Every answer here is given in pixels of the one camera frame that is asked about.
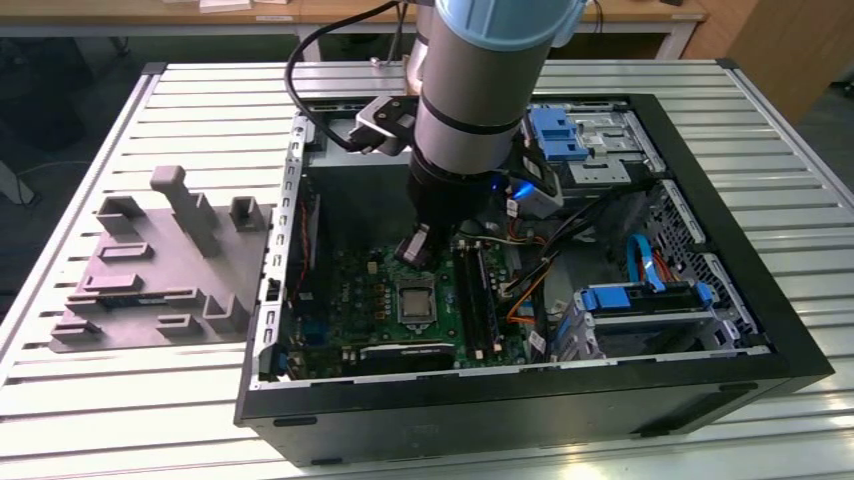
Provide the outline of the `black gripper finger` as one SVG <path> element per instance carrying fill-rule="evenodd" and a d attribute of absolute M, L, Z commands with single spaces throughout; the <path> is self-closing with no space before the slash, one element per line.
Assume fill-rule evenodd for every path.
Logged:
<path fill-rule="evenodd" d="M 461 224 L 461 221 L 450 225 L 415 222 L 410 234 L 397 246 L 395 260 L 415 271 L 434 271 Z"/>

